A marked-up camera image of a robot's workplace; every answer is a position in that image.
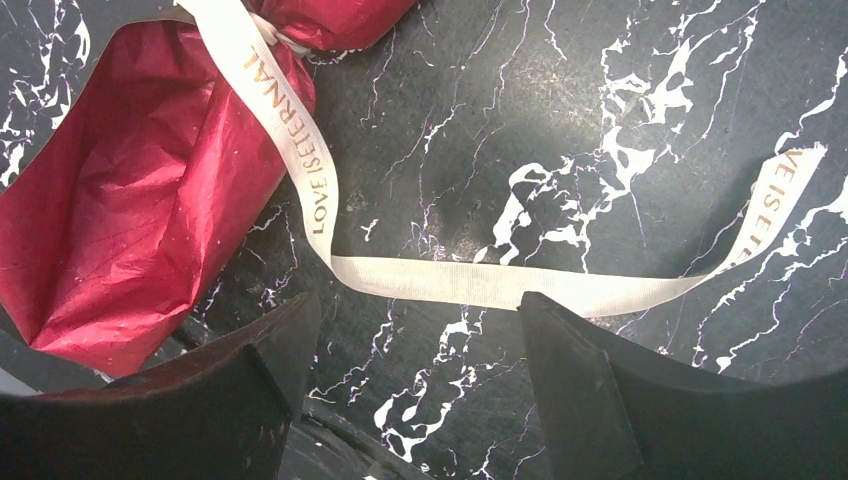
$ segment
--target red wrapped gift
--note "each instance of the red wrapped gift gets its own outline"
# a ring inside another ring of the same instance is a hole
[[[295,44],[338,50],[368,47],[414,0],[248,3]],[[272,51],[311,110],[300,58],[282,42]],[[189,314],[285,173],[194,25],[127,25],[0,195],[0,303],[32,348],[133,373]]]

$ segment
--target gold lettering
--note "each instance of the gold lettering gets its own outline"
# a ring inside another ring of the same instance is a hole
[[[769,220],[768,218],[766,218],[766,217],[764,217],[764,216],[760,215],[760,217],[759,217],[759,218],[757,218],[757,221],[756,221],[756,222],[754,222],[754,226],[755,226],[755,227],[765,227],[765,228],[763,228],[763,230],[765,230],[766,232],[768,232],[769,227],[771,227],[771,220]]]
[[[265,62],[260,60],[259,61],[259,70],[256,71],[256,75],[254,75],[253,81],[256,82],[256,83],[259,83],[259,82],[267,82],[269,80],[272,80],[272,78],[271,78],[270,75],[268,75],[267,72],[265,72]]]
[[[774,206],[772,210],[775,212],[780,210],[780,199],[772,198],[772,195],[770,193],[766,195],[766,198],[763,203],[765,204],[766,208],[771,208],[772,206]]]
[[[297,150],[297,154],[298,154],[298,155],[300,155],[300,156],[301,156],[301,158],[302,158],[302,157],[305,157],[305,156],[307,156],[307,155],[312,155],[313,153],[315,153],[315,144],[314,144],[314,143],[310,143],[310,144],[309,144],[309,147],[311,147],[311,148],[312,148],[312,150],[303,150],[303,151],[301,151],[300,149],[298,149],[298,150]]]
[[[327,207],[323,205],[315,209],[315,213],[312,215],[316,222],[323,222],[325,218],[327,218]]]
[[[786,152],[785,155],[786,155],[786,158],[788,158],[789,161],[792,162],[792,166],[795,167],[795,168],[798,168],[798,164],[795,162],[794,157],[800,157],[802,155],[802,153],[797,151],[797,150],[789,150],[788,152]]]
[[[327,186],[327,179],[326,179],[326,178],[322,178],[321,180],[322,180],[324,183],[319,183],[319,184],[317,184],[317,185],[315,184],[315,180],[310,180],[310,181],[309,181],[309,184],[310,184],[310,185],[312,185],[313,190],[314,190],[314,189],[316,189],[316,188],[324,188],[324,187],[326,187],[326,186]]]
[[[294,114],[296,112],[291,108],[291,100],[289,100],[289,97],[286,97],[285,101],[285,107],[280,109],[280,120],[282,120],[283,123],[287,124],[291,121],[292,117],[294,117]]]
[[[303,165],[303,168],[312,168],[312,167],[314,167],[316,165],[320,165],[320,164],[321,164],[321,159],[318,158],[318,157],[312,157],[312,160],[310,160],[309,162],[301,163],[301,165]]]
[[[317,190],[313,190],[313,192],[315,192],[315,195],[318,195],[318,200],[315,200],[315,205],[318,205],[318,204],[322,203],[324,200],[326,200],[326,199],[327,199],[327,194],[326,194],[326,193],[324,193],[324,192],[319,192],[319,191],[317,191]]]
[[[258,54],[258,53],[256,53],[256,50],[254,49],[254,50],[253,50],[253,56],[252,56],[252,57],[250,57],[250,60],[248,60],[248,61],[247,61],[247,63],[245,63],[245,64],[244,64],[244,67],[243,67],[243,68],[244,68],[245,70],[247,70],[248,68],[250,68],[250,66],[251,66],[251,65],[253,65],[254,63],[256,63],[256,61],[257,61],[257,60],[259,60],[259,54]]]
[[[274,92],[274,108],[280,106],[287,97],[284,93],[280,93],[280,83],[274,82],[268,87],[268,90],[265,90],[264,95],[268,95],[269,93]]]
[[[789,174],[789,181],[791,182],[793,178],[795,178],[795,170],[787,167],[782,163],[777,164],[777,170],[774,171],[774,174],[777,175],[780,171],[783,170],[785,173],[783,174],[783,178],[786,178],[786,174]]]
[[[291,126],[289,127],[289,135],[291,135],[292,138],[296,137],[297,134],[300,133],[301,130],[303,130],[304,126],[305,125],[303,124],[303,119],[300,118],[300,115],[298,115],[294,118],[294,122],[292,122]]]
[[[736,257],[736,259],[741,262],[741,261],[745,260],[746,258],[750,257],[751,253],[753,253],[753,252],[751,252],[750,250],[745,248],[745,249],[742,250],[742,253],[740,253],[739,256]]]
[[[301,138],[300,140],[295,140],[295,141],[294,141],[294,145],[295,145],[296,147],[299,147],[301,143],[303,143],[303,142],[305,142],[305,141],[309,140],[309,137],[311,137],[311,136],[312,136],[312,134],[311,134],[311,133],[307,133],[307,134],[306,134],[306,136],[304,136],[304,137],[303,137],[303,138]]]

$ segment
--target satin ribbon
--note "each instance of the satin ribbon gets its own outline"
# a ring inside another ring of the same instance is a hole
[[[373,295],[515,310],[540,292],[583,317],[632,313],[673,300],[758,257],[783,225],[827,148],[786,152],[763,163],[739,235],[706,275],[663,279],[542,268],[377,257],[340,257],[331,247],[339,205],[332,155],[317,125],[276,64],[263,31],[239,0],[178,0],[194,15],[213,61],[276,145],[303,209],[309,244],[348,287]]]
[[[256,28],[262,35],[262,39],[265,40],[265,43],[274,46],[278,42],[283,42],[288,45],[292,49],[292,52],[294,52],[294,54],[300,58],[303,58],[304,56],[309,54],[310,50],[308,48],[298,44],[291,38],[280,33],[280,31],[277,30],[277,27],[275,27],[274,24],[272,24],[268,20],[265,20],[256,13],[248,13],[250,13],[250,18],[253,19],[253,24],[256,25]]]

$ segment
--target floor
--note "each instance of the floor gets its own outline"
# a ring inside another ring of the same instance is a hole
[[[8,184],[61,115],[34,87],[67,105],[112,30],[170,2],[0,1],[0,46],[17,52],[0,65]],[[308,58],[341,179],[334,252],[690,275],[726,252],[760,163],[820,142],[765,256],[594,321],[758,382],[845,368],[846,14],[837,0],[422,0],[372,48]],[[80,25],[87,58],[45,48]],[[307,245],[290,182],[256,225],[197,322],[222,334],[318,292],[310,401],[433,478],[547,478],[515,314],[348,290]]]

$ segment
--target black marble surface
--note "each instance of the black marble surface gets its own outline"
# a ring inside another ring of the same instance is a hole
[[[0,46],[19,53],[0,63],[0,181],[140,9],[2,0]],[[759,382],[845,368],[846,14],[836,0],[422,0],[373,48],[309,58],[341,179],[334,251],[689,275],[726,252],[760,163],[821,142],[827,155],[766,255],[677,301],[594,321]],[[327,319],[313,400],[434,478],[546,478],[516,316],[352,292],[300,219],[285,182],[195,318],[225,333],[317,291]]]

